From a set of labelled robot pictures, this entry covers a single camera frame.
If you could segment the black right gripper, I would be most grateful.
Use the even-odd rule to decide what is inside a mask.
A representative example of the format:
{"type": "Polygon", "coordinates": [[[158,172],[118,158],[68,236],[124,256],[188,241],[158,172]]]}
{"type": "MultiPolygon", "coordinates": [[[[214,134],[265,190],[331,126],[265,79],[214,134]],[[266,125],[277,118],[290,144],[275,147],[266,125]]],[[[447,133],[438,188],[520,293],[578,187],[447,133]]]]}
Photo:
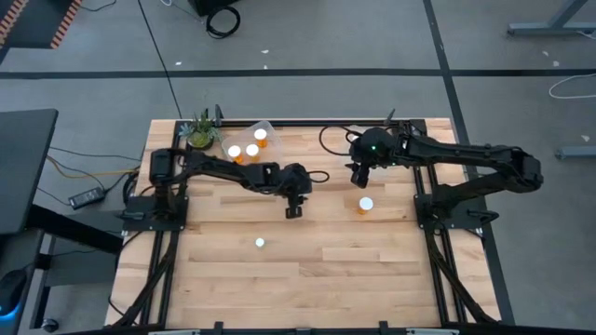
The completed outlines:
{"type": "MultiPolygon", "coordinates": [[[[371,127],[358,133],[351,141],[349,155],[356,163],[361,164],[398,164],[400,153],[400,136],[381,127],[371,127]]],[[[350,181],[364,189],[369,178],[354,173],[350,181]]]]}

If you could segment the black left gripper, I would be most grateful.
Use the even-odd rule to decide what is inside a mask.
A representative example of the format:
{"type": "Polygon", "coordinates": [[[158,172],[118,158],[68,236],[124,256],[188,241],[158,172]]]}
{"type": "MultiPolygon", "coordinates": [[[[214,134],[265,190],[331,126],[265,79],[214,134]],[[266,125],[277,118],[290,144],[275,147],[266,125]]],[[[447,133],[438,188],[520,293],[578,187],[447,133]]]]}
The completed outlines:
{"type": "MultiPolygon", "coordinates": [[[[309,177],[305,167],[299,163],[292,163],[284,167],[280,171],[279,176],[280,182],[278,186],[278,194],[290,195],[290,194],[310,194],[313,186],[312,181],[309,177]]],[[[291,218],[290,209],[285,209],[286,219],[291,218]]],[[[297,217],[303,217],[303,209],[297,208],[297,217]]]]}

